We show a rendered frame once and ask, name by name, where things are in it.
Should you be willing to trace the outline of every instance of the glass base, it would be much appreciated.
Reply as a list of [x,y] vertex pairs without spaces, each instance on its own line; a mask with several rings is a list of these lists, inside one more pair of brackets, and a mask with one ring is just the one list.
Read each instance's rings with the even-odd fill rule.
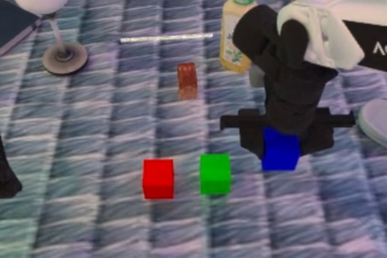
[[65,43],[65,48],[70,53],[68,56],[63,56],[57,45],[52,45],[44,53],[42,62],[49,73],[60,76],[74,74],[86,65],[88,52],[83,45]]

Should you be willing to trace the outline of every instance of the green cube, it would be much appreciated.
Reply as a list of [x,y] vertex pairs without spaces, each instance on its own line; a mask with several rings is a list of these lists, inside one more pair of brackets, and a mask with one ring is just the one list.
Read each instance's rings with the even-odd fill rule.
[[231,189],[231,165],[228,154],[200,156],[200,193],[223,195]]

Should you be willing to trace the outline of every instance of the yellow bottle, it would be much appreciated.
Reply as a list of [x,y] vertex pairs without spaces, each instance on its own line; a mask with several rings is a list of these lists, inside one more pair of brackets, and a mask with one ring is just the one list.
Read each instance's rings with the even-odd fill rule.
[[255,0],[227,0],[223,5],[220,64],[236,73],[246,72],[251,60],[234,46],[232,35],[238,21],[254,6]]

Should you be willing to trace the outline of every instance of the white straw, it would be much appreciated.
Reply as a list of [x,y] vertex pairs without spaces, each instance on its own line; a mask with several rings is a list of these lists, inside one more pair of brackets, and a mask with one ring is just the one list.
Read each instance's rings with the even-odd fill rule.
[[176,36],[142,36],[142,37],[126,37],[120,39],[120,43],[126,42],[158,42],[161,40],[184,40],[184,39],[210,39],[213,33],[200,34],[181,34]]

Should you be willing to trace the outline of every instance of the cube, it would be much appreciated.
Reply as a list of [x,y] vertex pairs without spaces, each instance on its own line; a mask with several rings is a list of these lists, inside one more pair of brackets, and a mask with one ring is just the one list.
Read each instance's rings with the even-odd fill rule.
[[177,65],[177,79],[180,100],[193,99],[197,97],[198,80],[194,63],[180,63]]
[[273,128],[264,128],[262,171],[295,170],[300,156],[301,147],[297,135],[286,135]]
[[145,199],[173,199],[174,161],[144,160],[142,186]]
[[200,156],[200,193],[223,195],[230,192],[231,165],[228,154]]

